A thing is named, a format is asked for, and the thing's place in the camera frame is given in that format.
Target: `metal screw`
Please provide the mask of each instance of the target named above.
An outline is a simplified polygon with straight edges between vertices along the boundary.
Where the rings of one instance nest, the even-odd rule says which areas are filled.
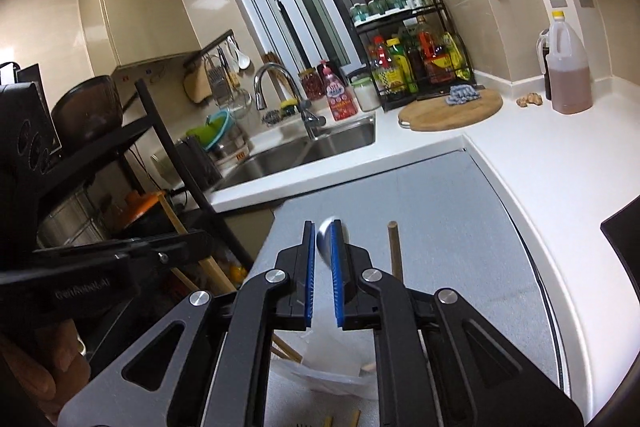
[[[207,292],[200,290],[191,294],[189,302],[194,306],[202,306],[203,304],[208,303],[210,298],[211,297]]]
[[[287,274],[282,270],[269,270],[266,274],[264,274],[264,278],[267,279],[270,283],[276,283],[284,281],[287,277]]]
[[[438,292],[438,300],[442,304],[453,304],[458,300],[458,294],[448,288],[440,290]]]
[[[362,278],[367,282],[377,282],[382,279],[382,272],[375,268],[367,268],[362,272]]]

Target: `round cutting board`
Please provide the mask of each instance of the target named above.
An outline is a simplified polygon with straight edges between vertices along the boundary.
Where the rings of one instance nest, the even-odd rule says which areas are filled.
[[[486,120],[502,107],[500,93],[493,89],[478,91],[479,100],[460,105],[447,105],[446,96],[420,100],[407,105],[398,121],[413,131],[446,131]]]

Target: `blue rag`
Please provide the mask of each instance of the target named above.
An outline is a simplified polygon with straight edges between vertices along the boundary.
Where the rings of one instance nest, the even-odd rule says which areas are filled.
[[[460,105],[478,98],[480,98],[480,95],[472,86],[453,86],[446,102],[449,105]]]

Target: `orange pot lid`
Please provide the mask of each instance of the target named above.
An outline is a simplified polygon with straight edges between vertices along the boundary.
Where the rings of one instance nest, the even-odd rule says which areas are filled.
[[[164,194],[164,192],[149,192],[140,195],[137,190],[134,190],[127,194],[124,198],[127,202],[127,208],[118,216],[117,230],[126,229],[131,223],[146,214],[158,203],[159,194]]]

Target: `stainless steel sink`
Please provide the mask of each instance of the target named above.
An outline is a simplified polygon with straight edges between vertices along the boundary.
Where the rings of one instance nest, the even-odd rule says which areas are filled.
[[[331,129],[319,129],[314,140],[305,136],[249,156],[226,178],[218,182],[215,190],[234,187],[299,165],[360,149],[371,145],[375,140],[375,116],[362,118]]]

